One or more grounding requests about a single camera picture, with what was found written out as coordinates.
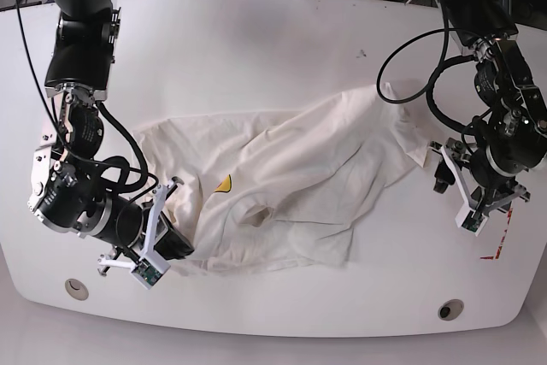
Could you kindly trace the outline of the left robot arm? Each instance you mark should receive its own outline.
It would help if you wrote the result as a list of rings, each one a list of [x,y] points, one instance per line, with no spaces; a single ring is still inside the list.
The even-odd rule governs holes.
[[[436,0],[444,45],[427,83],[401,104],[425,97],[433,116],[459,139],[432,142],[440,159],[434,190],[456,185],[463,204],[458,227],[479,235],[493,211],[507,212],[531,195],[516,177],[546,163],[546,103],[517,44],[518,29],[500,0]],[[468,124],[444,114],[434,101],[444,70],[474,62],[473,85],[487,111]]]

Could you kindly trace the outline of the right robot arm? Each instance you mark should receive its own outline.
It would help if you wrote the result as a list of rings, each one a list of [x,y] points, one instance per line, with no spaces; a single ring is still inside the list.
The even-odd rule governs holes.
[[[98,271],[125,269],[153,287],[193,252],[164,213],[183,182],[162,184],[135,139],[106,108],[120,11],[113,0],[54,0],[56,42],[38,94],[47,114],[28,208],[50,230],[111,246]]]

